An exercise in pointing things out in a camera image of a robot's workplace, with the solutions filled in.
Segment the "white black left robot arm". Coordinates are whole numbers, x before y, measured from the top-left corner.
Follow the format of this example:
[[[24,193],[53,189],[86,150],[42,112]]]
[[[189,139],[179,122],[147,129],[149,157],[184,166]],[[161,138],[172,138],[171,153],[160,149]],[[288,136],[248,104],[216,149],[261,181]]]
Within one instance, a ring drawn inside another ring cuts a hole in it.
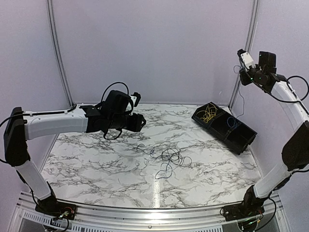
[[[139,132],[146,124],[143,115],[133,112],[141,96],[112,90],[106,100],[96,105],[80,105],[69,110],[49,112],[24,112],[21,107],[12,110],[4,120],[3,163],[14,167],[21,179],[28,184],[38,198],[38,205],[51,215],[61,211],[52,188],[45,181],[28,153],[27,141],[47,135],[69,132],[103,132],[110,129],[119,132]]]

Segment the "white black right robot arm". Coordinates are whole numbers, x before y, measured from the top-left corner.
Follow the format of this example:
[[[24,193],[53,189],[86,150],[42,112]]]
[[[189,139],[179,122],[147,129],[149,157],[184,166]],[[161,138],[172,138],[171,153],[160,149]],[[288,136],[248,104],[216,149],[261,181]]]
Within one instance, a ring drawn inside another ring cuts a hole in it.
[[[253,84],[279,103],[283,122],[277,125],[287,126],[292,132],[282,148],[280,160],[246,191],[239,212],[248,217],[264,204],[274,190],[283,187],[293,174],[305,172],[309,164],[309,111],[293,89],[290,79],[277,73],[274,53],[261,51],[257,62],[243,49],[237,55],[242,84]]]

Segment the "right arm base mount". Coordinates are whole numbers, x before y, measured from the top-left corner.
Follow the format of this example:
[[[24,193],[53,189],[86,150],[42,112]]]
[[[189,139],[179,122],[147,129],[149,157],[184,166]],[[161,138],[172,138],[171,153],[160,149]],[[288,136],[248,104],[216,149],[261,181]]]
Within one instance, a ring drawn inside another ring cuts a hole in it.
[[[267,197],[256,197],[253,186],[251,186],[245,192],[243,200],[240,203],[223,206],[220,210],[220,215],[226,221],[253,217],[258,215],[259,211],[264,212],[263,205],[266,200]]]

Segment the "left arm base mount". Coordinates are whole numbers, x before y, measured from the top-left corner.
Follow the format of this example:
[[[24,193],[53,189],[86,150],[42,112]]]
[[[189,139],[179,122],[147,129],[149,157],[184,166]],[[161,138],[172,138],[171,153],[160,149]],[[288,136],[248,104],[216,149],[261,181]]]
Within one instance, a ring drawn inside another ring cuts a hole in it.
[[[35,204],[35,210],[37,212],[44,213],[55,218],[60,218],[62,214],[67,212],[68,215],[64,215],[63,217],[69,220],[74,220],[76,215],[77,206],[75,204],[59,201],[53,192],[44,200],[37,199]]]

